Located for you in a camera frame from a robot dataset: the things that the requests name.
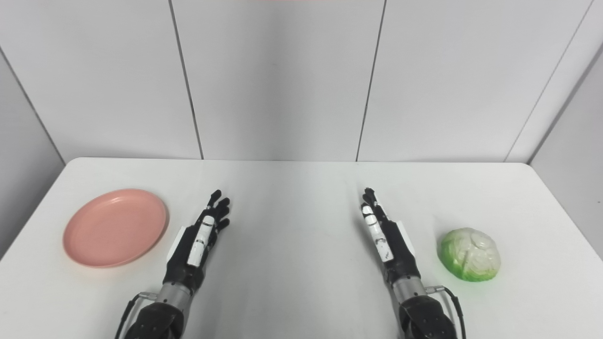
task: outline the pink plate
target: pink plate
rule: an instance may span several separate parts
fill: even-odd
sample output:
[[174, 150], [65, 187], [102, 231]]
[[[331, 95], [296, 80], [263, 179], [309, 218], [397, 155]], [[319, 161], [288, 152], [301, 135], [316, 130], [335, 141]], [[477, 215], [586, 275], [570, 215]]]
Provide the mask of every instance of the pink plate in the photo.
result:
[[71, 217], [63, 247], [82, 265], [123, 265], [149, 251], [166, 225], [160, 198], [141, 189], [120, 189], [94, 198]]

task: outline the silver cylinder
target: silver cylinder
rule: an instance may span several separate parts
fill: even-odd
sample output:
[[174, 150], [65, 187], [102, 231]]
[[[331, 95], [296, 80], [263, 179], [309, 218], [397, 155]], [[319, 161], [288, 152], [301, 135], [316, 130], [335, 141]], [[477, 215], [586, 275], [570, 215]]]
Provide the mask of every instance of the silver cylinder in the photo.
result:
[[166, 303], [179, 309], [185, 314], [188, 313], [189, 304], [191, 303], [191, 291], [182, 284], [168, 282], [163, 284], [157, 300], [155, 302]]
[[425, 287], [419, 277], [409, 276], [396, 280], [392, 286], [398, 303], [402, 303], [412, 297], [426, 296]]

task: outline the green cabbage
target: green cabbage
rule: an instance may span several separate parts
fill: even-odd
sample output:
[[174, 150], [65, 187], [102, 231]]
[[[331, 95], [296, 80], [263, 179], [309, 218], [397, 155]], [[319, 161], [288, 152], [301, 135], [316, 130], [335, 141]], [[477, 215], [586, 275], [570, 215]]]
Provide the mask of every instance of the green cabbage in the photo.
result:
[[459, 279], [485, 281], [500, 270], [500, 254], [487, 234], [466, 227], [449, 232], [440, 243], [440, 261]]

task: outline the panel seam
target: panel seam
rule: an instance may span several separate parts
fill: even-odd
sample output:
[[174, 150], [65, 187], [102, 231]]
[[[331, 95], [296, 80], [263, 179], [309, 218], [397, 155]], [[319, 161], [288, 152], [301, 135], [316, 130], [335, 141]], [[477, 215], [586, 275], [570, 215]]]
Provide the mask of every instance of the panel seam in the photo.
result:
[[381, 40], [381, 29], [383, 28], [383, 19], [385, 17], [385, 7], [387, 6], [387, 0], [383, 2], [383, 12], [381, 13], [381, 21], [379, 22], [379, 32], [377, 33], [377, 44], [375, 46], [375, 54], [373, 57], [373, 66], [371, 68], [371, 77], [368, 81], [367, 101], [364, 104], [364, 114], [362, 115], [362, 125], [360, 127], [360, 137], [358, 138], [358, 149], [356, 150], [356, 160], [358, 162], [358, 156], [360, 154], [360, 145], [362, 144], [362, 134], [364, 133], [364, 122], [367, 120], [368, 101], [371, 97], [371, 87], [373, 85], [373, 75], [375, 72], [375, 64], [377, 62], [377, 52], [379, 51], [379, 41]]
[[34, 107], [34, 104], [31, 102], [30, 96], [27, 95], [27, 92], [25, 91], [25, 88], [23, 87], [23, 84], [19, 80], [19, 77], [17, 76], [17, 73], [14, 71], [13, 66], [8, 61], [8, 57], [6, 56], [6, 54], [4, 54], [4, 51], [2, 50], [1, 46], [0, 46], [0, 54], [2, 55], [2, 58], [4, 59], [4, 61], [6, 62], [6, 64], [8, 65], [8, 69], [13, 74], [14, 79], [17, 81], [17, 84], [19, 85], [19, 89], [23, 93], [23, 96], [27, 100], [27, 103], [30, 105], [31, 110], [34, 112], [34, 115], [36, 116], [36, 119], [37, 119], [38, 123], [40, 124], [40, 126], [42, 126], [42, 130], [46, 134], [46, 137], [48, 138], [48, 141], [50, 141], [50, 144], [52, 145], [52, 148], [57, 153], [58, 158], [61, 160], [61, 163], [63, 164], [63, 166], [65, 166], [66, 165], [65, 164], [65, 160], [64, 160], [63, 156], [61, 155], [61, 152], [58, 151], [57, 144], [55, 144], [54, 140], [52, 140], [52, 138], [50, 137], [50, 133], [48, 133], [48, 129], [46, 128], [46, 125], [44, 125], [44, 122], [42, 121], [42, 119], [40, 118], [40, 115], [36, 111], [36, 108]]
[[203, 147], [201, 146], [201, 136], [199, 135], [199, 126], [197, 124], [197, 116], [195, 114], [195, 106], [192, 101], [191, 86], [189, 85], [188, 74], [186, 73], [185, 58], [184, 58], [184, 54], [182, 53], [182, 44], [180, 43], [180, 34], [178, 33], [178, 25], [176, 24], [176, 15], [174, 14], [174, 4], [172, 3], [172, 0], [168, 0], [168, 3], [169, 3], [169, 12], [172, 16], [172, 23], [174, 24], [174, 33], [176, 36], [176, 44], [178, 45], [178, 54], [180, 56], [180, 64], [182, 65], [182, 74], [185, 77], [186, 94], [188, 95], [189, 105], [191, 106], [192, 123], [193, 123], [193, 126], [195, 127], [195, 135], [197, 136], [197, 144], [199, 146], [199, 155], [201, 156], [201, 160], [203, 160], [204, 157], [203, 157]]
[[559, 58], [559, 60], [557, 60], [557, 64], [555, 65], [555, 67], [553, 68], [553, 71], [551, 72], [551, 75], [549, 76], [549, 78], [546, 80], [545, 86], [543, 87], [542, 91], [540, 91], [540, 94], [538, 95], [538, 98], [536, 99], [536, 102], [534, 103], [534, 106], [532, 106], [532, 110], [530, 110], [530, 113], [528, 114], [528, 117], [526, 118], [526, 121], [523, 123], [522, 128], [519, 130], [519, 133], [517, 134], [517, 137], [515, 138], [515, 140], [513, 141], [513, 143], [511, 144], [511, 148], [509, 148], [509, 152], [507, 153], [507, 156], [505, 156], [505, 159], [503, 160], [503, 162], [506, 162], [507, 159], [509, 158], [509, 155], [511, 155], [511, 152], [513, 151], [513, 148], [515, 147], [515, 144], [517, 143], [517, 141], [519, 140], [519, 137], [522, 135], [523, 130], [525, 129], [525, 127], [528, 125], [528, 121], [530, 120], [530, 118], [532, 117], [532, 114], [534, 113], [534, 110], [536, 109], [536, 107], [538, 106], [538, 103], [540, 102], [540, 99], [542, 98], [542, 95], [544, 94], [544, 92], [546, 91], [547, 87], [549, 86], [549, 83], [551, 82], [551, 79], [553, 78], [553, 76], [555, 75], [557, 68], [559, 67], [559, 64], [561, 63], [561, 61], [563, 60], [563, 57], [565, 56], [567, 50], [569, 49], [570, 45], [572, 44], [573, 38], [576, 36], [576, 33], [578, 32], [578, 30], [580, 29], [580, 26], [582, 25], [582, 22], [584, 21], [584, 18], [586, 17], [586, 14], [588, 14], [590, 7], [593, 5], [593, 2], [595, 0], [590, 0], [589, 6], [586, 8], [586, 11], [584, 12], [584, 14], [582, 15], [582, 18], [580, 19], [580, 22], [578, 23], [578, 26], [576, 27], [576, 29], [573, 31], [572, 37], [569, 39], [565, 49], [563, 49], [563, 52], [561, 53], [561, 57]]

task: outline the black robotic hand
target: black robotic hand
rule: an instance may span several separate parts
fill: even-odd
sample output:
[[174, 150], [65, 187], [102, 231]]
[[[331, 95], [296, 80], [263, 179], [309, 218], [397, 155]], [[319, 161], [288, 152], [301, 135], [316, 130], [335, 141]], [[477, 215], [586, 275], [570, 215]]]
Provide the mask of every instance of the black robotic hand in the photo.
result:
[[218, 234], [230, 224], [230, 199], [215, 191], [197, 221], [182, 227], [170, 252], [163, 287], [159, 294], [139, 293], [128, 303], [119, 325], [116, 339], [138, 297], [153, 300], [142, 308], [128, 329], [125, 339], [179, 339], [184, 333], [188, 309], [195, 292], [205, 277], [203, 268], [207, 256], [218, 240]]
[[[375, 247], [384, 264], [385, 277], [399, 303], [402, 332], [406, 339], [456, 339], [456, 330], [445, 315], [440, 303], [430, 293], [445, 287], [423, 286], [417, 261], [398, 225], [391, 221], [377, 201], [372, 189], [362, 195], [362, 216], [366, 221]], [[456, 296], [451, 295], [461, 320], [463, 338], [465, 329], [463, 314]]]
[[178, 233], [174, 242], [177, 245], [163, 278], [164, 284], [177, 282], [194, 293], [203, 283], [207, 256], [216, 244], [220, 231], [230, 224], [230, 220], [225, 218], [230, 212], [230, 199], [225, 198], [216, 204], [221, 196], [220, 190], [215, 191], [197, 221]]

